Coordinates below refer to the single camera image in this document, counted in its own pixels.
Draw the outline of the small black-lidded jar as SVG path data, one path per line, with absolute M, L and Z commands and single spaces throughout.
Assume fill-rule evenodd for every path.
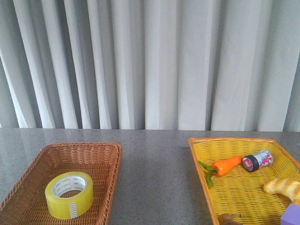
M 257 171 L 271 165 L 273 162 L 274 157 L 268 150 L 262 150 L 258 153 L 245 156 L 242 160 L 244 168 L 249 172 Z

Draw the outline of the toy croissant bread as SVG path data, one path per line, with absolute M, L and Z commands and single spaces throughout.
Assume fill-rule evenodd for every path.
M 292 204 L 300 205 L 300 183 L 292 178 L 276 178 L 263 185 L 265 193 L 280 194 L 289 198 Z

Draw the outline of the yellow tape roll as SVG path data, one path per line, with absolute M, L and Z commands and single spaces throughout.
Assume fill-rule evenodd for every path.
M 84 172 L 63 173 L 47 184 L 45 197 L 53 217 L 63 220 L 76 218 L 93 204 L 93 180 Z

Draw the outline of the brown toy piece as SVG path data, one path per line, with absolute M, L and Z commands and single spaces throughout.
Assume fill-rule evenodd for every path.
M 218 216 L 218 222 L 220 225 L 243 225 L 241 222 L 236 221 L 236 217 L 241 217 L 241 214 L 230 214 L 230 213 L 224 213 Z

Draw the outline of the orange toy carrot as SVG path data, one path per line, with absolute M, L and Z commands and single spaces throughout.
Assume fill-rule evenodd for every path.
M 207 165 L 204 162 L 198 161 L 198 163 L 206 169 L 206 181 L 210 187 L 214 186 L 212 176 L 222 177 L 229 173 L 234 167 L 241 164 L 243 156 L 234 156 L 232 158 L 219 160 L 212 165 Z

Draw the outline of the yellow wicker basket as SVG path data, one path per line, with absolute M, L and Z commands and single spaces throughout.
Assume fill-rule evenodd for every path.
M 291 201 L 282 195 L 264 192 L 265 182 L 274 178 L 300 179 L 300 164 L 279 143 L 272 139 L 245 137 L 190 138 L 190 148 L 204 190 L 213 224 L 224 213 L 239 213 L 237 221 L 244 225 L 278 225 Z M 207 170 L 200 165 L 211 165 L 234 156 L 247 156 L 268 150 L 273 164 L 255 172 L 238 165 L 225 176 L 213 176 L 213 187 L 206 181 Z

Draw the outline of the grey pleated curtain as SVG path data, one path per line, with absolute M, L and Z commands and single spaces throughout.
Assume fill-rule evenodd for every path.
M 3 128 L 299 131 L 297 0 L 3 0 Z

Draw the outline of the purple block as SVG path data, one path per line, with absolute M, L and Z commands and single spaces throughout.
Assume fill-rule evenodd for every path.
M 300 225 L 300 206 L 291 203 L 280 219 L 281 225 Z

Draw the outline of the brown wicker basket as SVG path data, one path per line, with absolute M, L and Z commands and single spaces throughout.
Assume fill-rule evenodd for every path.
M 44 147 L 0 205 L 2 225 L 107 225 L 122 158 L 112 142 L 55 143 Z M 69 220 L 50 215 L 47 184 L 67 172 L 84 172 L 93 180 L 94 201 L 83 215 Z

